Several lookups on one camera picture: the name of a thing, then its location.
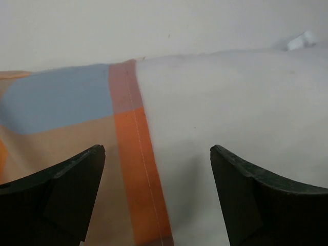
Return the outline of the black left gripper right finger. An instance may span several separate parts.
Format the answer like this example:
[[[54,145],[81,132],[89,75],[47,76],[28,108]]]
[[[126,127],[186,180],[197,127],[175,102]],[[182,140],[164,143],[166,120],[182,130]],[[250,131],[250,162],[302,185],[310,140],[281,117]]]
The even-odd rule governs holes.
[[[210,149],[230,245],[327,245],[327,189]]]

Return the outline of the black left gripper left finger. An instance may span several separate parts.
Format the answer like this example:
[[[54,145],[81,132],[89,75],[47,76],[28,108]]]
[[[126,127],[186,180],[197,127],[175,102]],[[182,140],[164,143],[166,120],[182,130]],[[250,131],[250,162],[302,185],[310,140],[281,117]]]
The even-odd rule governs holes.
[[[1,245],[85,241],[105,149],[94,145],[61,163],[1,185]]]

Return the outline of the orange blue checked pillowcase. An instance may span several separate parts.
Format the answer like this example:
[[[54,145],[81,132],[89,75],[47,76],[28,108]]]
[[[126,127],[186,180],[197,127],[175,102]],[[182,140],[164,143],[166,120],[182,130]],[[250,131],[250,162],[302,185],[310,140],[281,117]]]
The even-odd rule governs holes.
[[[173,245],[136,61],[1,72],[1,183],[102,145],[86,245]]]

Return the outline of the white pillow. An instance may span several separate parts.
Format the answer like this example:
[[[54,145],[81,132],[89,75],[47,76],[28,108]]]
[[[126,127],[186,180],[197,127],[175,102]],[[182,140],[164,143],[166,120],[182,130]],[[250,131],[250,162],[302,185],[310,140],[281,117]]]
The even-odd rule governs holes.
[[[210,148],[327,187],[327,42],[139,60],[175,245],[228,245]]]

